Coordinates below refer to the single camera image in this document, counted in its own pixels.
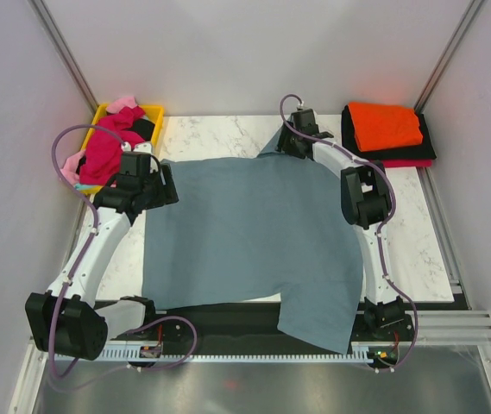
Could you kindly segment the grey-blue t shirt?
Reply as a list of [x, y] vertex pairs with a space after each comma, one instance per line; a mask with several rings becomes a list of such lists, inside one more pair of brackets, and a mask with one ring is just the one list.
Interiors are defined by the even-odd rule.
[[276, 294], [281, 332], [346, 352], [363, 264], [339, 178], [273, 144], [170, 167], [179, 199], [146, 213], [143, 295], [169, 310]]

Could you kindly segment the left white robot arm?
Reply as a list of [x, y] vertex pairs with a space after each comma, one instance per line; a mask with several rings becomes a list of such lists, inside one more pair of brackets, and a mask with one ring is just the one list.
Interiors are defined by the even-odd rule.
[[96, 306], [98, 288], [122, 239], [146, 210], [179, 200], [171, 166], [146, 153], [125, 152], [120, 169], [90, 201], [92, 224], [56, 280], [29, 295], [25, 311], [36, 347], [94, 361], [110, 339], [158, 329], [152, 300], [126, 296]]

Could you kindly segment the yellow plastic bin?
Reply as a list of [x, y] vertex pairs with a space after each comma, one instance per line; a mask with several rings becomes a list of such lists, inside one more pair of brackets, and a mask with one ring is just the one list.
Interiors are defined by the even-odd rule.
[[84, 194], [97, 192], [119, 171], [122, 142], [131, 147], [145, 142], [156, 145], [163, 116], [162, 107], [140, 106], [129, 98], [99, 106], [92, 124], [100, 128], [88, 130], [80, 151], [61, 168], [63, 176]]

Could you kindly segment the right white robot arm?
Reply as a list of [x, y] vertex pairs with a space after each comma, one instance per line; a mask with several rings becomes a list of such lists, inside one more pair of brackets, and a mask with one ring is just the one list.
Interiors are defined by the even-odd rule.
[[377, 340], [404, 322], [401, 295], [391, 287], [387, 223], [395, 212], [394, 195], [383, 165], [359, 158], [322, 132], [312, 109], [297, 108], [283, 116], [276, 150], [313, 160], [340, 178], [341, 209], [353, 227], [362, 252], [365, 274], [364, 329]]

